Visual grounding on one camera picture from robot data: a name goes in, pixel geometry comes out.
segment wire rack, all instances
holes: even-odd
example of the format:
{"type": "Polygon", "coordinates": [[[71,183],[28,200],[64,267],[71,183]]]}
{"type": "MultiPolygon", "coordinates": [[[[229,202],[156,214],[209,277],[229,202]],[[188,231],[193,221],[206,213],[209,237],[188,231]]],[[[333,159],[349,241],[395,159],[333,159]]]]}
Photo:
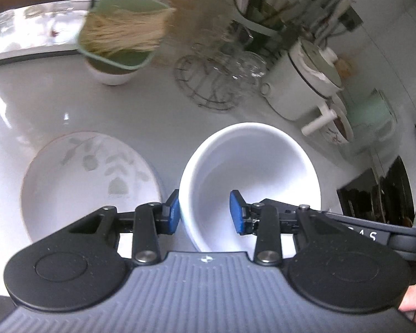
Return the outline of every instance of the wire rack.
{"type": "Polygon", "coordinates": [[[230,71],[211,58],[197,55],[180,58],[174,65],[174,78],[185,95],[211,111],[228,112],[241,100],[230,71]]]}

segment pot lid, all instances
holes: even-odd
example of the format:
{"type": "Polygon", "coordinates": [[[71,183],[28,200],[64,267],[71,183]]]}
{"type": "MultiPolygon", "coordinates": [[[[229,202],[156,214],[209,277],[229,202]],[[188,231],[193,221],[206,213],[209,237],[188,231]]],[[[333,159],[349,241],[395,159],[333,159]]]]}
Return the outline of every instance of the pot lid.
{"type": "Polygon", "coordinates": [[[323,73],[337,87],[342,87],[342,80],[334,65],[330,65],[321,55],[320,48],[308,40],[301,40],[302,49],[309,57],[304,59],[309,68],[323,73]]]}

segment noodles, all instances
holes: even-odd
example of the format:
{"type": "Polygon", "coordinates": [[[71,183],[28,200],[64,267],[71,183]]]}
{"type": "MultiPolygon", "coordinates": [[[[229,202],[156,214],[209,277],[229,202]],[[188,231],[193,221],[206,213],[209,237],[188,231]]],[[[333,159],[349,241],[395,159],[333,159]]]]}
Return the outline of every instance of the noodles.
{"type": "Polygon", "coordinates": [[[152,51],[166,33],[175,9],[131,12],[118,9],[111,14],[90,12],[80,33],[80,43],[99,55],[121,50],[152,51]]]}

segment white bowl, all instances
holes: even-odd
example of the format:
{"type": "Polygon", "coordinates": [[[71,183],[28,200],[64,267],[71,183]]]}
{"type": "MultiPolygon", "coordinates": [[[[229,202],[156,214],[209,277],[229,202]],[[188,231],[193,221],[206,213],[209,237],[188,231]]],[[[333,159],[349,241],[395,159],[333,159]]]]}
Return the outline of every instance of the white bowl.
{"type": "MultiPolygon", "coordinates": [[[[314,167],[292,138],[265,124],[232,125],[205,140],[182,175],[181,216],[199,251],[246,251],[252,257],[256,237],[237,234],[229,212],[234,189],[248,203],[269,198],[321,208],[314,167]]],[[[282,242],[284,257],[293,256],[292,237],[283,234],[282,242]]]]}
{"type": "Polygon", "coordinates": [[[340,130],[336,126],[335,120],[329,122],[327,125],[321,128],[320,132],[324,139],[332,144],[347,144],[348,142],[353,140],[353,129],[351,128],[345,113],[337,105],[331,104],[329,108],[333,109],[340,118],[343,128],[345,130],[345,136],[340,132],[340,130]]]}
{"type": "Polygon", "coordinates": [[[133,72],[127,74],[109,74],[97,70],[87,60],[85,60],[85,63],[87,65],[88,71],[97,81],[109,86],[123,85],[131,80],[138,72],[138,70],[134,70],[133,72]]]}
{"type": "MultiPolygon", "coordinates": [[[[103,206],[134,211],[161,201],[146,161],[111,136],[77,132],[46,145],[23,179],[21,208],[32,241],[42,239],[103,206]]],[[[131,257],[132,234],[121,235],[118,252],[131,257]]]]}

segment black device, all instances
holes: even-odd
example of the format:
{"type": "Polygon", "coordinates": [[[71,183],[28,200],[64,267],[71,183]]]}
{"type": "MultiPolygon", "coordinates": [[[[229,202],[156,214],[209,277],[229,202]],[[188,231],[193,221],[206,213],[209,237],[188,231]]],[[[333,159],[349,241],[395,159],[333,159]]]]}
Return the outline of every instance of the black device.
{"type": "Polygon", "coordinates": [[[169,252],[178,191],[134,212],[103,207],[21,250],[4,272],[16,309],[0,332],[416,332],[397,310],[416,262],[416,229],[230,194],[245,252],[169,252]],[[117,254],[133,233],[132,258],[117,254]],[[294,235],[284,258],[281,233],[294,235]]]}

